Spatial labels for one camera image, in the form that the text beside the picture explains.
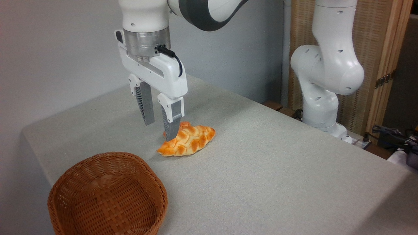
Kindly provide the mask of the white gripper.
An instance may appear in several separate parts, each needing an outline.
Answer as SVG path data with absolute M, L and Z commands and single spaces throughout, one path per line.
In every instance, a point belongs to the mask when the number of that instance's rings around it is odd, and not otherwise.
M 160 91 L 158 101 L 163 114 L 166 141 L 176 138 L 184 116 L 184 96 L 188 92 L 187 78 L 180 68 L 183 66 L 175 58 L 160 54 L 149 62 L 138 62 L 128 56 L 124 43 L 124 33 L 115 31 L 121 61 L 131 73 L 128 76 L 131 94 L 135 96 L 145 125 L 155 122 L 151 86 Z

